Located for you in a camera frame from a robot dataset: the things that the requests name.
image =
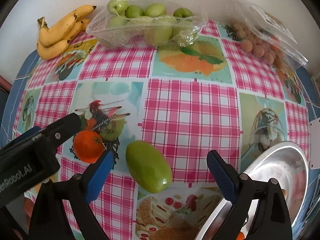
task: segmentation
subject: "printed kiwi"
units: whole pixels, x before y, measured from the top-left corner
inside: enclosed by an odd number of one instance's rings
[[[125,124],[125,118],[112,120],[106,127],[104,127],[99,135],[103,140],[113,142],[122,133]]]

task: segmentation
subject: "banana bunch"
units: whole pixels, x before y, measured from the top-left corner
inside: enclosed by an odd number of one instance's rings
[[[96,6],[83,5],[68,13],[51,28],[45,22],[45,18],[38,19],[40,26],[37,51],[42,59],[52,59],[62,54],[80,32],[85,31],[90,23],[84,19],[95,10]]]

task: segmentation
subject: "table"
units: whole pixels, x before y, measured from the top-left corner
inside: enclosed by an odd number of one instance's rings
[[[21,100],[8,121],[13,138],[71,112],[88,129],[99,114],[114,111],[100,135],[119,160],[90,204],[111,239],[194,239],[221,198],[206,165],[212,149],[238,171],[283,140],[297,143],[308,159],[308,112],[304,96],[295,92],[294,72],[281,73],[244,54],[223,24],[209,21],[201,34],[188,48],[197,52],[193,56],[143,43],[106,50],[81,33],[61,57],[43,61],[34,54],[30,76],[22,77]],[[130,176],[124,154],[137,139],[167,159],[173,174],[167,190],[150,194]],[[57,159],[61,169],[53,181],[88,166],[76,159],[72,138],[58,148]],[[33,201],[39,187],[27,193]],[[80,239],[70,204],[64,204]]]

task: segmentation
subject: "printed cherry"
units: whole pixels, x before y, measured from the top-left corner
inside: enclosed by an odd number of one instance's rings
[[[165,199],[165,203],[168,205],[168,206],[171,206],[173,204],[173,198],[171,197],[168,197]]]
[[[182,204],[181,204],[181,202],[175,202],[174,204],[173,204],[173,207],[174,208],[176,208],[176,209],[178,209],[178,208],[181,208],[182,207]]]

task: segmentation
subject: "tangerine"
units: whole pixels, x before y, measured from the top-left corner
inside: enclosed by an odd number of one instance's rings
[[[77,133],[73,140],[73,150],[85,163],[95,163],[104,151],[102,138],[96,132],[85,130]]]
[[[240,232],[236,240],[243,240],[243,239],[245,239],[244,233]]]

